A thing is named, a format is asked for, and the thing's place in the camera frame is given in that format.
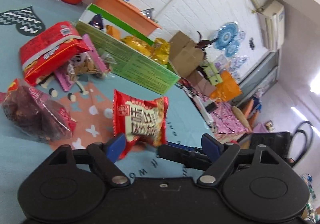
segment fluorescent light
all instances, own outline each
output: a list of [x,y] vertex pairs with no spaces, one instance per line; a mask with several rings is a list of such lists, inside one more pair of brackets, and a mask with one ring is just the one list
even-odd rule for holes
[[291,107],[291,109],[303,120],[303,121],[308,121],[308,119],[295,107]]
[[[303,121],[308,121],[308,119],[295,107],[291,107],[291,109],[303,120]],[[315,128],[314,126],[312,126],[313,131],[320,137],[320,131]]]
[[317,95],[320,94],[320,73],[311,82],[310,91],[313,92],[313,93],[316,93]]

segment white power strip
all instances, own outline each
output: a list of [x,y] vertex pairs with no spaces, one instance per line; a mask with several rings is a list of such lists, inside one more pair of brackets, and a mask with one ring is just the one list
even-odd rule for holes
[[195,96],[193,98],[193,101],[196,103],[197,108],[200,111],[200,114],[202,115],[202,117],[204,118],[204,120],[206,121],[207,124],[211,124],[213,123],[213,118],[212,116],[207,112],[207,110],[205,109],[204,104],[202,103],[202,100],[200,97]]

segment orange bin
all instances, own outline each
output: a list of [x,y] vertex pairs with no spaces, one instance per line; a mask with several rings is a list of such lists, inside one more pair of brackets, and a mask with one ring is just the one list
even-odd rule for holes
[[142,15],[138,8],[123,0],[96,0],[94,4],[129,24],[145,36],[150,35],[157,28],[162,29],[157,23]]

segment red plastic package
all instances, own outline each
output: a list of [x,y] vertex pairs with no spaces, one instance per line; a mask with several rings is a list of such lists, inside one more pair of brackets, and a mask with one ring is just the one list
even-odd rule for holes
[[74,55],[89,50],[70,22],[59,22],[20,48],[24,79],[34,86]]
[[10,121],[40,141],[71,138],[76,127],[63,105],[22,79],[12,82],[2,108]]
[[113,97],[113,132],[124,133],[127,139],[124,158],[138,140],[154,147],[166,144],[165,119],[169,100],[160,97],[145,101],[128,96],[115,89]]

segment barcode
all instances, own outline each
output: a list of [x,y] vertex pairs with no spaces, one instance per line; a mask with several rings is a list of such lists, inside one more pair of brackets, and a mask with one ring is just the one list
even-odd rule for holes
[[60,32],[63,36],[67,36],[67,35],[71,34],[70,29],[62,29]]

